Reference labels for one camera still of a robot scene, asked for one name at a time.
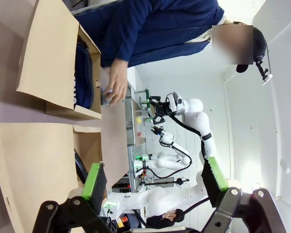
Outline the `person bare hand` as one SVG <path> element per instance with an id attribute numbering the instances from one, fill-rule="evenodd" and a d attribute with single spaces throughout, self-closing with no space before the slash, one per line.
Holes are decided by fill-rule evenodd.
<path id="1" fill-rule="evenodd" d="M 128 80 L 127 80 L 128 62 L 121 59 L 115 59 L 110 68 L 110 80 L 104 91 L 106 101 L 109 105 L 122 102 L 126 96 Z"/>

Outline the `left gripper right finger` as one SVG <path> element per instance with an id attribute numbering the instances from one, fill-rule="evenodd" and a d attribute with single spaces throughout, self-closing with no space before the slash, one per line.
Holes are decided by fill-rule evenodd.
<path id="1" fill-rule="evenodd" d="M 215 211 L 203 233 L 225 233 L 233 218 L 243 220 L 250 233 L 285 233 L 286 228 L 270 192 L 265 188 L 251 194 L 229 187 L 214 157 L 205 159 L 202 179 Z"/>

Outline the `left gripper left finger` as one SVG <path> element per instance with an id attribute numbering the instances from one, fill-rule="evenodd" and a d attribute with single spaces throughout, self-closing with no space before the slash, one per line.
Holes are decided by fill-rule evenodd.
<path id="1" fill-rule="evenodd" d="M 107 179 L 102 163 L 93 163 L 81 189 L 70 191 L 62 204 L 45 201 L 41 204 L 33 227 L 34 233 L 69 233 L 81 227 L 86 233 L 110 233 L 109 217 L 100 217 Z"/>

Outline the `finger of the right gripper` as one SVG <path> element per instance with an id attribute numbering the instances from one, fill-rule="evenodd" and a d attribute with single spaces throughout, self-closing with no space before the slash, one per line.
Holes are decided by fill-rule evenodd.
<path id="1" fill-rule="evenodd" d="M 165 122 L 165 119 L 163 116 L 154 116 L 154 117 L 146 117 L 145 118 L 145 121 L 146 122 L 150 122 L 152 123 L 153 125 L 158 125 L 158 124 L 162 124 Z"/>
<path id="2" fill-rule="evenodd" d="M 142 105 L 145 105 L 146 108 L 150 108 L 151 106 L 156 106 L 157 103 L 161 101 L 160 96 L 150 96 L 147 100 L 142 102 Z"/>

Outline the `background robot black gripper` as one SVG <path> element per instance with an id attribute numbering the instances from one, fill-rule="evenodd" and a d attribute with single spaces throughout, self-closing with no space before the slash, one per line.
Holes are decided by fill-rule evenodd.
<path id="1" fill-rule="evenodd" d="M 151 131 L 152 131 L 155 135 L 164 136 L 164 134 L 165 134 L 165 130 L 164 130 L 163 126 L 160 126 L 160 127 L 152 126 L 152 127 L 151 127 Z"/>

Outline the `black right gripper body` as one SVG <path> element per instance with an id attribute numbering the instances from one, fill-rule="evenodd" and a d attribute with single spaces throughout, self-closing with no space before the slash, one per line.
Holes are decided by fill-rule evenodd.
<path id="1" fill-rule="evenodd" d="M 155 116 L 159 117 L 175 115 L 175 111 L 172 111 L 172 109 L 170 108 L 170 102 L 155 102 L 154 110 Z"/>

